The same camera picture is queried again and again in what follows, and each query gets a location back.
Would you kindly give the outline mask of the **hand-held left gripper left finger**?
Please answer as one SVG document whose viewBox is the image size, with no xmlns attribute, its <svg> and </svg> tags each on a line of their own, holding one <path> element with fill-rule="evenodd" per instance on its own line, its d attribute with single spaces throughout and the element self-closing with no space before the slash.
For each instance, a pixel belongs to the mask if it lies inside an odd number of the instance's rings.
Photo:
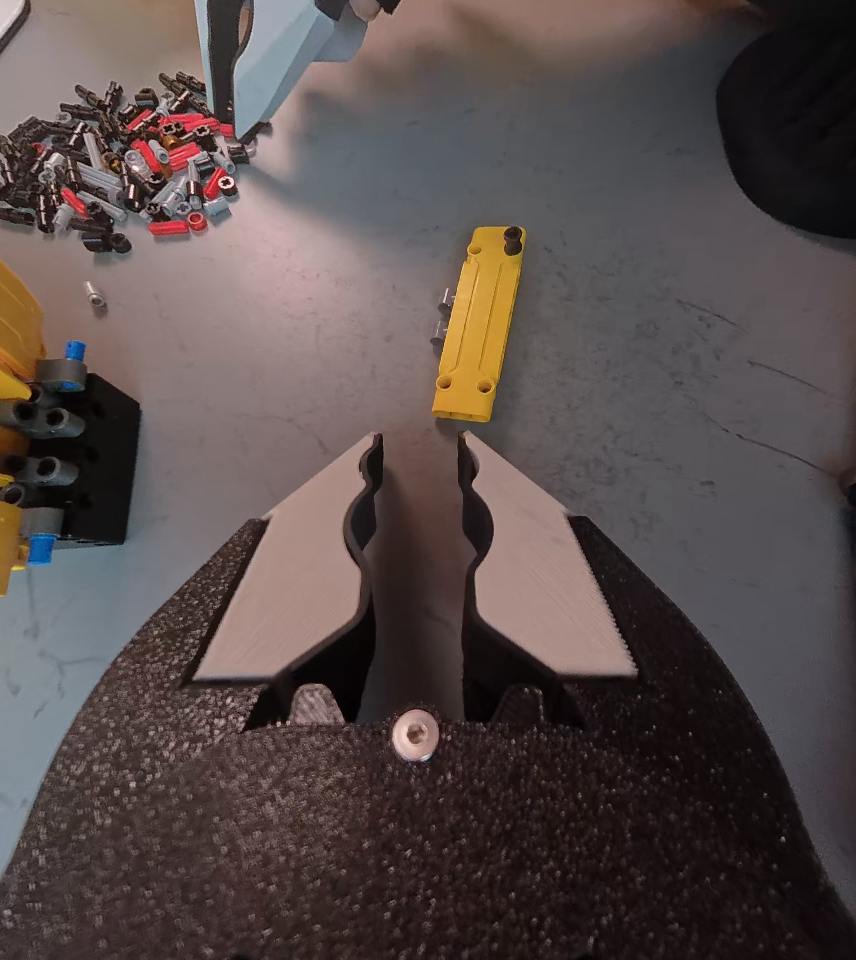
<svg viewBox="0 0 856 960">
<path fill-rule="evenodd" d="M 258 521 L 190 683 L 261 689 L 250 724 L 288 718 L 295 691 L 315 684 L 357 719 L 376 641 L 363 550 L 383 468 L 382 435 L 368 434 Z"/>
</svg>

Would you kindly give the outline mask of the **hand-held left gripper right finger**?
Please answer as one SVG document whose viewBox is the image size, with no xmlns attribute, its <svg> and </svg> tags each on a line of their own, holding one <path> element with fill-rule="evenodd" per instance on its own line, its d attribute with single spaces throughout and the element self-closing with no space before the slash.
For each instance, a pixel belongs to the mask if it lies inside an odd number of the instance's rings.
<svg viewBox="0 0 856 960">
<path fill-rule="evenodd" d="M 458 436 L 458 482 L 476 552 L 461 630 L 465 718 L 492 720 L 518 686 L 565 717 L 566 686 L 636 681 L 571 512 L 469 431 Z"/>
</svg>

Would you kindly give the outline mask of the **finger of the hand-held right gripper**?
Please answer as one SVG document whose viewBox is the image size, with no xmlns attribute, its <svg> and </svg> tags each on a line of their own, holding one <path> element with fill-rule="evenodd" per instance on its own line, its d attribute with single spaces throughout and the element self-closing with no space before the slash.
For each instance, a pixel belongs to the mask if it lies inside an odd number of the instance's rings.
<svg viewBox="0 0 856 960">
<path fill-rule="evenodd" d="M 246 140 L 248 135 L 234 118 L 234 72 L 249 40 L 252 3 L 196 1 L 195 12 L 208 108 L 233 128 L 236 139 Z"/>
<path fill-rule="evenodd" d="M 270 122 L 310 65 L 348 62 L 367 26 L 348 2 L 254 1 L 233 65 L 236 137 Z"/>
</svg>

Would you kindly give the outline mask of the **pile of small lego connectors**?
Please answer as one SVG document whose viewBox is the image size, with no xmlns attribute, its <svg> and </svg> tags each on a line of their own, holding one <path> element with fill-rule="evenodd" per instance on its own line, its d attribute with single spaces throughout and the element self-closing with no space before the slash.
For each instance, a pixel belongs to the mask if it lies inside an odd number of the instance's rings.
<svg viewBox="0 0 856 960">
<path fill-rule="evenodd" d="M 145 224 L 156 239 L 204 234 L 239 197 L 257 149 L 216 118 L 205 83 L 161 72 L 159 88 L 103 93 L 78 84 L 54 118 L 0 134 L 0 222 L 75 234 L 95 255 L 128 255 Z"/>
</svg>

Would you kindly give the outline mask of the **yellow lego panel piece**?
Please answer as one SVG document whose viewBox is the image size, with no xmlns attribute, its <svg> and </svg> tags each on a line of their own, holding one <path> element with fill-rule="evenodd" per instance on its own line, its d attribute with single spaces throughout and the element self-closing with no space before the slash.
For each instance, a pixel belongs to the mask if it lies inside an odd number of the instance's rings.
<svg viewBox="0 0 856 960">
<path fill-rule="evenodd" d="M 438 419 L 491 419 L 524 252 L 505 255 L 507 227 L 479 226 L 467 247 L 435 381 L 432 413 Z"/>
</svg>

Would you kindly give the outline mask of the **black mesh cushion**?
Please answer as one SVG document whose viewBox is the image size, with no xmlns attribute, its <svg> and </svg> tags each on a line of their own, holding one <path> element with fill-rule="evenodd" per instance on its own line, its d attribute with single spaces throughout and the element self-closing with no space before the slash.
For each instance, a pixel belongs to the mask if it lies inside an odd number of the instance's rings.
<svg viewBox="0 0 856 960">
<path fill-rule="evenodd" d="M 716 94 L 734 180 L 776 221 L 856 241 L 856 1 L 751 5 L 770 30 Z"/>
</svg>

